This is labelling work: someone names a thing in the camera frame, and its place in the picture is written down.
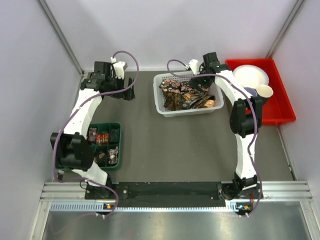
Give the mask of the white plastic basket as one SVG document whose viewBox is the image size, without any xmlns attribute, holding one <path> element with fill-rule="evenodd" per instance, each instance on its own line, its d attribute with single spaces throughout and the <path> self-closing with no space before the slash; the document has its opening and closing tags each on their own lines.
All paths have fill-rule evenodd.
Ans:
<svg viewBox="0 0 320 240">
<path fill-rule="evenodd" d="M 189 115 L 199 115 L 199 114 L 210 114 L 215 110 L 219 110 L 224 106 L 224 98 L 222 90 L 214 83 L 210 86 L 209 94 L 214 96 L 214 106 L 207 108 L 194 108 L 194 109 L 183 109 L 171 111 L 165 107 L 165 97 L 163 91 L 159 88 L 163 80 L 172 79 L 178 82 L 188 82 L 191 78 L 186 78 L 186 76 L 191 76 L 191 71 L 175 72 L 177 76 L 170 73 L 158 74 L 153 78 L 153 94 L 156 110 L 159 114 L 163 115 L 165 118 L 171 117 L 181 117 Z"/>
</svg>

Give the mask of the pink floral dark tie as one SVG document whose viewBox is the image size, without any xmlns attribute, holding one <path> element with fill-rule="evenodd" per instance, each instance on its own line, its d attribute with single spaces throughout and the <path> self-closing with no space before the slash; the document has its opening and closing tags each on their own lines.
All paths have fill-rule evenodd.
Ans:
<svg viewBox="0 0 320 240">
<path fill-rule="evenodd" d="M 189 84 L 188 81 L 178 81 L 175 79 L 167 78 L 165 80 L 162 80 L 159 88 L 163 92 L 168 93 L 177 93 L 177 94 L 197 94 L 197 93 L 208 93 L 210 88 L 205 88 L 201 84 L 199 84 L 197 87 L 193 87 Z"/>
</svg>

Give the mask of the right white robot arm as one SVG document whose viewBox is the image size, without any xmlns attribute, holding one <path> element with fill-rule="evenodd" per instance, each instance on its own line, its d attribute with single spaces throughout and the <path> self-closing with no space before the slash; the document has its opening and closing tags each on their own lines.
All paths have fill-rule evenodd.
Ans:
<svg viewBox="0 0 320 240">
<path fill-rule="evenodd" d="M 258 187 L 255 145 L 262 125 L 263 100 L 246 91 L 230 67 L 220 63 L 215 52 L 203 55 L 203 62 L 190 60 L 187 69 L 193 73 L 192 86 L 209 88 L 215 84 L 232 105 L 229 125 L 236 138 L 237 165 L 234 179 L 230 184 L 221 184 L 219 193 L 227 200 L 245 198 Z"/>
</svg>

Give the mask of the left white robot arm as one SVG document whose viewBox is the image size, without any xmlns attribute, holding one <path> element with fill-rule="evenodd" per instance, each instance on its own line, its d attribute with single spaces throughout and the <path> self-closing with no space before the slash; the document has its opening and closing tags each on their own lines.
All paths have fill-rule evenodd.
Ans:
<svg viewBox="0 0 320 240">
<path fill-rule="evenodd" d="M 76 104 L 59 132 L 50 136 L 53 150 L 53 171 L 69 170 L 86 184 L 86 199 L 106 199 L 114 187 L 107 169 L 120 164 L 122 126 L 117 122 L 92 123 L 104 97 L 130 101 L 134 99 L 134 79 L 125 86 L 127 64 L 117 61 L 96 61 L 94 71 L 80 84 Z"/>
</svg>

